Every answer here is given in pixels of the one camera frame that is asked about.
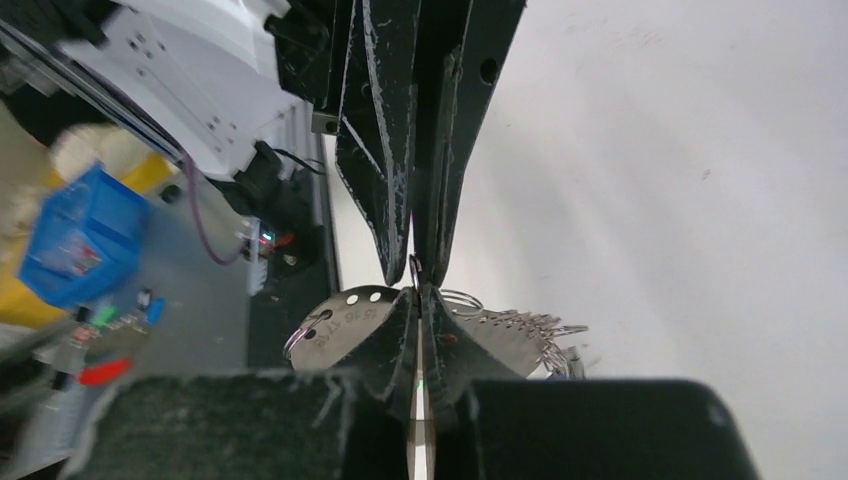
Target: blue plastic container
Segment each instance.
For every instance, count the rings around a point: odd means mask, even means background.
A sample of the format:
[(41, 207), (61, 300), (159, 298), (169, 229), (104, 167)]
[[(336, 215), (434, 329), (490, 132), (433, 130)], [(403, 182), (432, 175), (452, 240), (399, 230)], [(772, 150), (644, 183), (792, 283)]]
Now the blue plastic container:
[[(94, 300), (135, 271), (147, 212), (96, 164), (44, 201), (18, 278), (57, 308)], [(72, 268), (82, 248), (86, 267)]]

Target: green led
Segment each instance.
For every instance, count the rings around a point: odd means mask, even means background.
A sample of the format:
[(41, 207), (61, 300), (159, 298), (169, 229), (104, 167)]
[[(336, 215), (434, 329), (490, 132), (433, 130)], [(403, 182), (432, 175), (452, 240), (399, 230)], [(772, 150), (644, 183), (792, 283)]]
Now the green led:
[(112, 305), (108, 305), (98, 310), (97, 313), (94, 314), (94, 317), (91, 318), (91, 322), (89, 323), (92, 327), (100, 328), (109, 323), (109, 320), (111, 320), (114, 316), (115, 307)]

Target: white wall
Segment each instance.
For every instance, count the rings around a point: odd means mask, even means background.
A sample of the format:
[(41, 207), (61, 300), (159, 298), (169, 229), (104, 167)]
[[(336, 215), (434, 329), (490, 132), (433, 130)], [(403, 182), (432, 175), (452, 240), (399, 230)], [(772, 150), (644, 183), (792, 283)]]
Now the white wall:
[(447, 285), (588, 323), (595, 376), (712, 385), (764, 478), (848, 477), (848, 4), (528, 3)]

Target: wire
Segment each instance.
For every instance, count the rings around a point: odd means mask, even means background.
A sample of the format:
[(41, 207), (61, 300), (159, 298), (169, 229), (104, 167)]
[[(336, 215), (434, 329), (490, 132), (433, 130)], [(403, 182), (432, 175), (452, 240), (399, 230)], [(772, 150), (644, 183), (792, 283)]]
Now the wire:
[(187, 153), (183, 153), (182, 163), (183, 173), (188, 178), (188, 201), (191, 206), (191, 217), (194, 221), (194, 227), (195, 230), (197, 230), (197, 235), (200, 237), (200, 243), (203, 245), (203, 249), (206, 250), (209, 258), (218, 265), (226, 267), (234, 264), (241, 256), (242, 246), (239, 245), (231, 255), (224, 258), (218, 256), (218, 254), (215, 253), (215, 250), (212, 249), (212, 245), (209, 244), (209, 237), (206, 235), (206, 229), (203, 227), (203, 219), (200, 216), (200, 207), (197, 204), (197, 165), (195, 165), (194, 159)]
[(290, 159), (294, 160), (294, 161), (295, 161), (295, 163), (297, 163), (297, 164), (298, 164), (298, 165), (300, 165), (301, 167), (303, 167), (303, 168), (305, 168), (305, 169), (309, 170), (310, 172), (312, 172), (312, 173), (314, 173), (314, 174), (316, 174), (316, 175), (326, 175), (326, 174), (327, 174), (327, 172), (326, 172), (326, 171), (320, 171), (320, 170), (316, 169), (315, 167), (313, 167), (313, 166), (309, 165), (308, 163), (306, 163), (307, 161), (310, 161), (310, 162), (313, 162), (313, 163), (315, 163), (315, 164), (318, 164), (318, 165), (322, 165), (322, 166), (323, 166), (323, 164), (322, 164), (320, 161), (318, 161), (318, 160), (313, 160), (313, 159), (311, 159), (311, 158), (308, 158), (308, 159), (304, 160), (304, 159), (302, 159), (302, 158), (298, 157), (297, 155), (295, 155), (295, 154), (293, 154), (293, 153), (291, 153), (291, 152), (289, 152), (289, 151), (283, 150), (282, 148), (274, 148), (274, 149), (272, 149), (272, 150), (274, 150), (276, 153), (279, 153), (280, 155), (282, 155), (282, 156), (284, 156), (284, 157), (286, 157), (286, 158), (290, 158)]

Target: black cable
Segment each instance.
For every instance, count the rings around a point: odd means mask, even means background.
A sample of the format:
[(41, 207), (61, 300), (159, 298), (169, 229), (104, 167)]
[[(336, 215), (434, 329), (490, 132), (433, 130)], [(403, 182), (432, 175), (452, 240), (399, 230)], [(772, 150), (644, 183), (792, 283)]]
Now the black cable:
[(282, 156), (284, 156), (284, 157), (286, 157), (286, 158), (290, 158), (290, 159), (294, 160), (294, 161), (295, 161), (295, 163), (297, 163), (297, 164), (298, 164), (298, 165), (300, 165), (301, 167), (303, 167), (303, 168), (305, 168), (305, 169), (309, 170), (310, 172), (312, 172), (312, 173), (314, 173), (314, 174), (316, 174), (316, 175), (326, 175), (326, 174), (327, 174), (327, 172), (325, 172), (325, 171), (319, 171), (319, 170), (317, 170), (315, 167), (313, 167), (313, 166), (309, 165), (308, 163), (306, 163), (306, 161), (308, 160), (308, 161), (310, 161), (310, 162), (314, 162), (314, 163), (316, 163), (316, 164), (321, 165), (321, 162), (319, 162), (318, 160), (314, 160), (314, 159), (311, 159), (311, 158), (309, 158), (309, 159), (307, 159), (307, 160), (303, 160), (302, 158), (298, 157), (297, 155), (295, 155), (295, 154), (293, 154), (293, 153), (291, 153), (291, 152), (288, 152), (288, 151), (286, 151), (286, 150), (283, 150), (282, 148), (274, 148), (273, 150), (274, 150), (274, 152), (279, 153), (280, 155), (282, 155)]

